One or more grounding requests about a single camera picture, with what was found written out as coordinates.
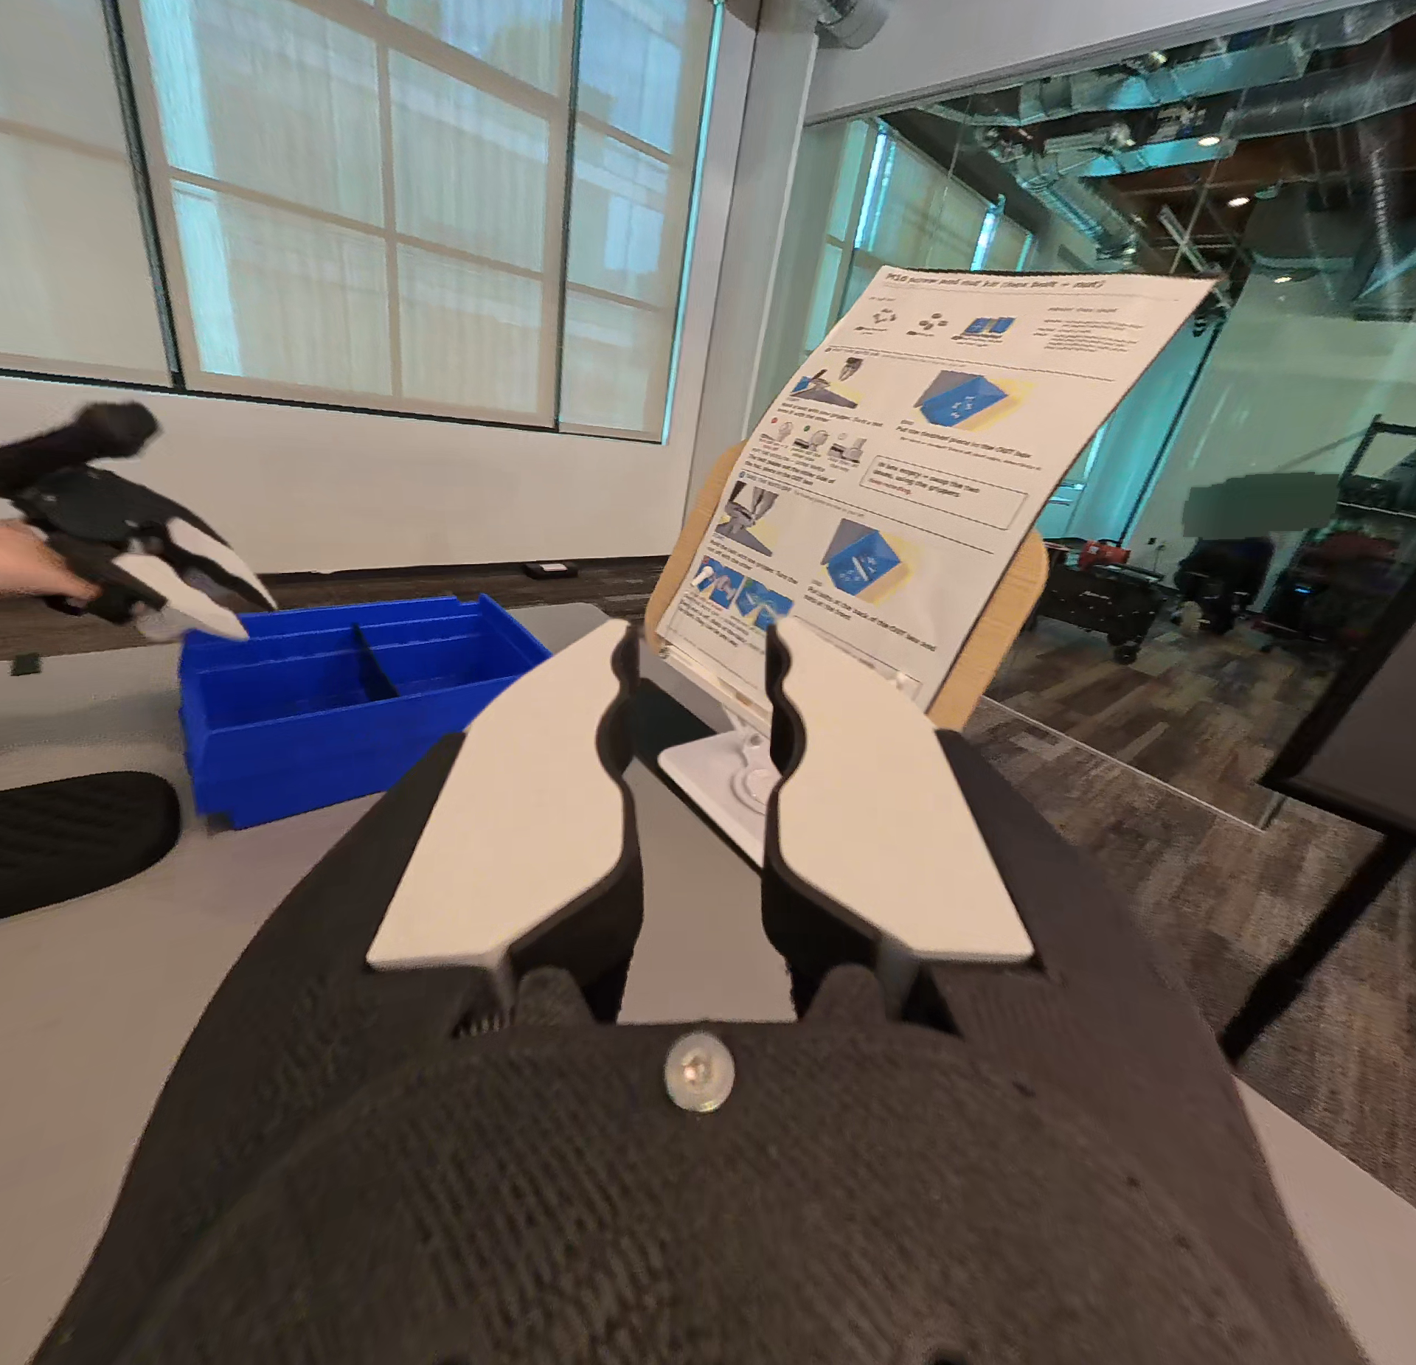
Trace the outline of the black tool cart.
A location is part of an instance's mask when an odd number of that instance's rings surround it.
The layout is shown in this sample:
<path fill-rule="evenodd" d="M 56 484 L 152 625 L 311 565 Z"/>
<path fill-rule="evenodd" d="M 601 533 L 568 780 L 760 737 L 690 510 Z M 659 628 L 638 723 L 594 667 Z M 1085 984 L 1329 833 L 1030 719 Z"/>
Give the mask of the black tool cart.
<path fill-rule="evenodd" d="M 1173 589 L 1158 573 L 1131 565 L 1119 541 L 1058 537 L 1043 546 L 1048 572 L 1028 624 L 1050 619 L 1100 633 L 1115 663 L 1132 664 Z"/>

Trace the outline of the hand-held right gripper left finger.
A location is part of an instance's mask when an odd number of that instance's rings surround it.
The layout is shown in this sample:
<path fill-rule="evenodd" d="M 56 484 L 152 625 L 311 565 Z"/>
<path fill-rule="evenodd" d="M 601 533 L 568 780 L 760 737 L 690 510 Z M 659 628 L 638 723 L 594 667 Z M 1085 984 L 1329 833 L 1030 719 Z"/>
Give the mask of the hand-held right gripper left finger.
<path fill-rule="evenodd" d="M 471 970 L 510 994 L 567 973 L 620 1015 L 643 927 L 625 771 L 640 637 L 609 619 L 469 721 L 367 947 L 370 971 Z"/>

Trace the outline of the large grid window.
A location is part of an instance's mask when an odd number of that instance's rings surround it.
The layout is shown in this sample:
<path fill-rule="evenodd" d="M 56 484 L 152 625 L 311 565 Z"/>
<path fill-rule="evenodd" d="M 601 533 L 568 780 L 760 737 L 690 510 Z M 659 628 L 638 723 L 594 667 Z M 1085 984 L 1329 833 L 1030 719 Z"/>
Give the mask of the large grid window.
<path fill-rule="evenodd" d="M 728 0 L 1 0 L 3 372 L 663 442 Z"/>

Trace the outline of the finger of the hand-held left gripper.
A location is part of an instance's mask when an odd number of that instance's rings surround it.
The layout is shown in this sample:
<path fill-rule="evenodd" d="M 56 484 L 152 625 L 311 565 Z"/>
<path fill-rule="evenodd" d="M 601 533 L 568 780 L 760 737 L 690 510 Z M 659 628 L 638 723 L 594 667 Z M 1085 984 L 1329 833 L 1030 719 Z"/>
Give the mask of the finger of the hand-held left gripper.
<path fill-rule="evenodd" d="M 163 559 L 180 576 L 220 604 L 242 599 L 256 611 L 277 611 L 276 598 L 246 560 L 188 510 L 165 515 Z"/>
<path fill-rule="evenodd" d="M 190 581 L 162 557 L 123 554 L 115 559 L 115 572 L 141 591 L 149 612 L 134 620 L 152 640 L 170 640 L 188 630 L 199 630 L 224 641 L 243 643 L 248 632 L 238 615 L 224 607 Z"/>

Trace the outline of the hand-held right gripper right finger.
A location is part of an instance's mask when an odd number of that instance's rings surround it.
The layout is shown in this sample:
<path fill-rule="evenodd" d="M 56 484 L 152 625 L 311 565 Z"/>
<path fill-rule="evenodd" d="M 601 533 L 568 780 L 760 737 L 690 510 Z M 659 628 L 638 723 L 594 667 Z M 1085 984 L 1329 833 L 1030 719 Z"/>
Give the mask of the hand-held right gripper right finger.
<path fill-rule="evenodd" d="M 767 633 L 772 706 L 760 866 L 763 934 L 804 1015 L 843 966 L 889 1012 L 936 966 L 1035 958 L 1017 906 L 928 716 L 804 622 Z"/>

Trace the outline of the blue plastic parts bin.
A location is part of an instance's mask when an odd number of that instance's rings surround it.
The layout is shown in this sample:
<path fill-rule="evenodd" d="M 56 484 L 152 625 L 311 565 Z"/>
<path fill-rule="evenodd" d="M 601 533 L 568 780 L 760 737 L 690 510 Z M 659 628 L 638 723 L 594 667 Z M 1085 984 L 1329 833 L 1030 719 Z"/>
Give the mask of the blue plastic parts bin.
<path fill-rule="evenodd" d="M 398 700 L 365 700 L 350 622 Z M 253 612 L 242 624 L 243 643 L 186 633 L 178 663 L 193 807 L 230 828 L 388 789 L 550 656 L 489 596 Z"/>

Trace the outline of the instruction sheet on stand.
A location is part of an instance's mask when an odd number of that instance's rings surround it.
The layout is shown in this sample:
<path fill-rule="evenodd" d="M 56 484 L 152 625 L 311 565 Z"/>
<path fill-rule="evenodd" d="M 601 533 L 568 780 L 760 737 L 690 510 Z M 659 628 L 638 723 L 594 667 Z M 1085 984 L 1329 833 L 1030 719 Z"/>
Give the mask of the instruction sheet on stand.
<path fill-rule="evenodd" d="M 658 762 L 750 862 L 793 615 L 958 731 L 1045 585 L 1035 523 L 1212 276 L 880 266 L 708 472 L 646 612 L 728 732 Z"/>

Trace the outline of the black framed panel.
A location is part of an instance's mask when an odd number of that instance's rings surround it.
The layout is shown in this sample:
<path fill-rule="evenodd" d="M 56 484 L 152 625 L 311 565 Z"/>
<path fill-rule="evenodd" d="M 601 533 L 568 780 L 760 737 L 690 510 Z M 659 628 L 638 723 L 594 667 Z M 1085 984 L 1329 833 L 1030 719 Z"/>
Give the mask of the black framed panel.
<path fill-rule="evenodd" d="M 1412 591 L 1394 598 L 1274 757 L 1259 786 L 1378 835 L 1217 1036 L 1236 1066 L 1414 851 Z"/>

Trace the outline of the black shelf rack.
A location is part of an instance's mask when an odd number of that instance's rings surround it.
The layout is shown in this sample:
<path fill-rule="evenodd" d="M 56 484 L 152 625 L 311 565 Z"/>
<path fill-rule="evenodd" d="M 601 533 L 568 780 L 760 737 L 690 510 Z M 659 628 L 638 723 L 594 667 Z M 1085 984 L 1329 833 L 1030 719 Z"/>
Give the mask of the black shelf rack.
<path fill-rule="evenodd" d="M 1342 638 L 1354 645 L 1389 607 L 1414 563 L 1414 427 L 1373 414 L 1337 477 L 1336 528 L 1344 560 Z"/>

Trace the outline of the person's left hand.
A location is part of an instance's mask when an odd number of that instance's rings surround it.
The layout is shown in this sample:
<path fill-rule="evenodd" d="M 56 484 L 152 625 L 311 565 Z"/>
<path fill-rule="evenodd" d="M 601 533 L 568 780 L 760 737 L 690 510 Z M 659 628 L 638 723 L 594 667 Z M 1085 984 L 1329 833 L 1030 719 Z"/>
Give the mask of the person's left hand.
<path fill-rule="evenodd" d="M 58 598 L 82 607 L 98 594 L 100 588 L 71 572 L 38 531 L 1 523 L 1 598 Z"/>

